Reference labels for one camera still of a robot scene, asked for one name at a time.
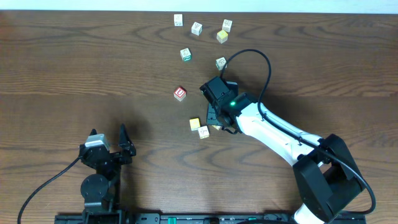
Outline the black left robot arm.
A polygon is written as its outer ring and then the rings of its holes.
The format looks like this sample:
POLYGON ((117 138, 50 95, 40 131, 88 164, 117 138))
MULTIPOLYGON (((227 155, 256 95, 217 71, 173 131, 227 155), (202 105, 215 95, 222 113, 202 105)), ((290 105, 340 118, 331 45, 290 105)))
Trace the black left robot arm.
POLYGON ((81 162, 94 169, 81 184, 84 198, 83 223, 130 223, 131 215, 120 207, 121 166, 130 164, 136 148, 124 124, 120 127, 118 152, 111 152, 104 134, 91 130, 86 142, 80 145, 81 162))

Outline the white block blue letter T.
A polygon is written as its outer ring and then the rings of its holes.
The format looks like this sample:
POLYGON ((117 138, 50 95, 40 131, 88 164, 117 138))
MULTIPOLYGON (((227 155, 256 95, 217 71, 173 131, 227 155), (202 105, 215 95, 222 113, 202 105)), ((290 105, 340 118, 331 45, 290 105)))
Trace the white block blue letter T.
POLYGON ((215 64, 219 71, 228 67, 227 60, 224 57, 216 59, 215 64))

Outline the white block yellow edge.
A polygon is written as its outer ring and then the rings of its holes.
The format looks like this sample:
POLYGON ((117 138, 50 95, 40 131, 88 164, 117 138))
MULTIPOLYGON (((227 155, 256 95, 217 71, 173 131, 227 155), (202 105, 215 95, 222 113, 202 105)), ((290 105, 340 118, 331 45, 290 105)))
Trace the white block yellow edge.
POLYGON ((198 128, 198 133, 199 133, 200 139, 205 139, 205 138, 208 138, 210 136, 210 132, 208 130, 208 126, 199 127, 198 128))

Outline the red letter U block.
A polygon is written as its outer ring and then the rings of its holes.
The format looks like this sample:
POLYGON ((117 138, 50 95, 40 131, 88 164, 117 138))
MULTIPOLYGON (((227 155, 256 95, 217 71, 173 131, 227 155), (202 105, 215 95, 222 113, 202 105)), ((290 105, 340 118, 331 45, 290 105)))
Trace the red letter U block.
POLYGON ((175 91, 174 91, 174 97, 178 100, 178 101, 183 101, 184 98, 186 97, 187 92, 185 91, 185 89, 183 89, 182 87, 178 87, 175 91))

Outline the white block yellow side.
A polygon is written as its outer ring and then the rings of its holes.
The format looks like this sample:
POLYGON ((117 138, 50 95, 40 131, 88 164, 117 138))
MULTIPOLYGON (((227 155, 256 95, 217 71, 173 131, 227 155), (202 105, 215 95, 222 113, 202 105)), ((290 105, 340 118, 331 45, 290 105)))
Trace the white block yellow side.
POLYGON ((218 126, 218 125, 211 125, 212 127, 214 127, 217 130, 221 130, 223 127, 222 126, 218 126))

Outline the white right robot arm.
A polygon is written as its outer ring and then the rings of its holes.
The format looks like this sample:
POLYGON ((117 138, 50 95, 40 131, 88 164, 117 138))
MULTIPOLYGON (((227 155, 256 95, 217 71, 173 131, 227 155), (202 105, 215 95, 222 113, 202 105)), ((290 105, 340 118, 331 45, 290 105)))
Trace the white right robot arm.
POLYGON ((303 201, 294 214, 297 223, 334 220, 365 189, 344 140, 302 131, 236 89, 235 83, 220 77, 200 87, 223 127, 257 139, 292 166, 303 201))

